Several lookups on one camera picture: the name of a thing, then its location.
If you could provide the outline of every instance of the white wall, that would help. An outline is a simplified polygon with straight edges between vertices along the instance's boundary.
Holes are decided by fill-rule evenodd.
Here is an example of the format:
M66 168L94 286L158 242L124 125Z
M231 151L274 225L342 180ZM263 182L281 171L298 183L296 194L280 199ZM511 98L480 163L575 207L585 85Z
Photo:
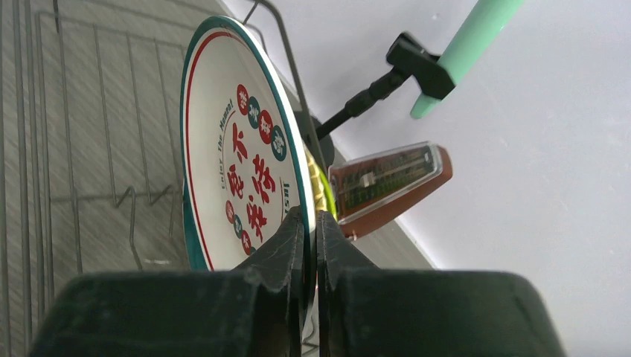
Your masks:
M226 2L241 19L251 4ZM319 118L388 70L400 31L442 51L475 4L275 3ZM290 77L271 16L252 22ZM409 117L410 80L334 139L348 158L444 145L453 180L400 218L425 253L439 268L525 275L571 356L631 356L630 54L631 2L529 0L429 116Z

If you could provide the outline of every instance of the green tube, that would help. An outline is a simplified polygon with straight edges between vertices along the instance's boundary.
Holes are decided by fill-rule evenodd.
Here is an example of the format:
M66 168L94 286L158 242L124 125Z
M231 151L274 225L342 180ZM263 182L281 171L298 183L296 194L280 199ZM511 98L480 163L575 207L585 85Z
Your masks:
M524 0L478 0L438 60L454 83L458 84L473 67L522 2ZM438 102L438 99L421 94L410 115L420 119Z

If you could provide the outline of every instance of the circular logo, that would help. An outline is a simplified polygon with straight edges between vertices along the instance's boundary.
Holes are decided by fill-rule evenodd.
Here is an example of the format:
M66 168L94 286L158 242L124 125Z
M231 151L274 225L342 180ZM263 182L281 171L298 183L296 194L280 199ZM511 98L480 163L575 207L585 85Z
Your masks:
M239 112L241 112L241 114L243 115L248 114L249 98L250 96L248 96L248 91L246 90L246 87L244 87L243 84L239 84L237 86L237 105L239 106Z
M258 132L260 134L260 139L265 143L269 144L272 142L272 116L266 110L263 110L260 113L259 118L259 127Z
M234 208L230 201L225 202L225 215L228 217L228 222L234 224Z
M234 234L237 235L238 239L241 239L241 233L243 232L243 226L241 225L241 218L238 215L234 215L234 223L232 224L234 227Z
M272 130L272 153L276 160L282 161L287 156L287 142L283 131L277 125Z
M258 100L255 97L250 97L248 100L248 119L252 129L258 128L258 118L260 117L260 106Z
M250 242L250 235L246 231L241 233L241 245L243 245L243 251L250 255L252 251L252 242Z

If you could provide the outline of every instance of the dish rack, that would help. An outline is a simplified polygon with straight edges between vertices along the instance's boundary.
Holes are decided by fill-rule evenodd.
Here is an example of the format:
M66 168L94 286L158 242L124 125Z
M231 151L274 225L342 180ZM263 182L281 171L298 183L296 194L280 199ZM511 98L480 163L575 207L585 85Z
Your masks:
M182 0L162 1L176 10L198 13L203 16L200 21L221 14ZM86 4L115 13L133 26L150 23L167 28L168 33L179 31L185 40L158 39L67 16L63 10L65 5L79 8ZM181 76L188 45L186 33L190 39L196 27L104 0L50 0L48 6L51 5L52 11L33 10L31 0L13 0L11 6L17 145L16 160L9 160L10 156L5 155L5 140L9 137L5 127L13 123L5 120L0 108L0 357L26 354L33 330L45 316L60 285L72 276L110 269L188 267L182 212L178 209L182 205L182 163L177 76ZM278 9L268 1L255 1L243 24L259 36L266 49L263 34L247 23L258 5L265 7L278 23L301 111L308 113ZM7 37L4 8L0 0L2 39ZM75 46L87 42L91 45ZM69 50L72 46L76 47L74 51ZM126 58L112 58L116 52L109 51L112 46L126 47ZM88 47L92 47L91 54L86 52ZM175 54L182 57L181 62L174 60ZM93 61L84 62L85 57ZM5 69L10 68L2 68L1 62L4 61L0 61L2 83L6 84L5 74L10 72ZM154 65L153 74L147 73L151 72L149 63ZM129 79L127 88L115 86L112 80L122 71ZM90 77L86 74L92 76L91 86L84 78ZM77 81L82 85L79 88L75 88ZM0 106L5 102L2 87ZM87 100L83 92L94 94L97 99ZM82 110L91 114L81 118L73 114ZM306 121L302 123L307 128L302 133L304 141L312 143L310 152L323 167L313 123ZM164 156L171 162L156 164L160 161L156 158ZM168 178L156 178L152 175L156 171L169 172ZM7 229L9 218L19 222L19 229ZM103 255L103 251L112 248L104 240L115 239L114 236L123 236L129 251L115 248ZM123 247L123 241L114 246ZM67 266L69 260L74 260L74 270Z

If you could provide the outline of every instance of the plate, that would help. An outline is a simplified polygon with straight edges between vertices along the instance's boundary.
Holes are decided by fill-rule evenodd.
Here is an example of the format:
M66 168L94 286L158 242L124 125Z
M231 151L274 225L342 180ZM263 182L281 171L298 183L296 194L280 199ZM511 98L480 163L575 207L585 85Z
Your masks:
M301 207L308 259L316 218L301 136L272 63L239 22L215 16L196 30L180 115L191 268L237 266L293 206Z

